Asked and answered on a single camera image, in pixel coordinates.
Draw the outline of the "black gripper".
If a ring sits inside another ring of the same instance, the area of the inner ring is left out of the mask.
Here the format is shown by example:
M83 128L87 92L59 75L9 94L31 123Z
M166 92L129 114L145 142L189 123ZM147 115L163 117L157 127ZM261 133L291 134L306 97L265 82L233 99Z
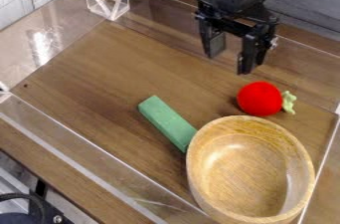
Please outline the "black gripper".
M218 0L197 0L197 4L195 19L205 53L214 59L226 50L226 33L242 38L238 73L250 74L274 47L279 18L262 2L237 11L223 8Z

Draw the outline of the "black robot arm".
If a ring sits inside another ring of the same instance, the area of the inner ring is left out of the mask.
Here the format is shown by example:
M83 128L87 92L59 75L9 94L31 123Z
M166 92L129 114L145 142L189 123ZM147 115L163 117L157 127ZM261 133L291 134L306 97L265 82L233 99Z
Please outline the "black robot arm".
M197 0L195 19L203 50L213 59L226 50L226 34L242 39L238 73L247 75L265 62L277 45L278 16L265 6L266 0Z

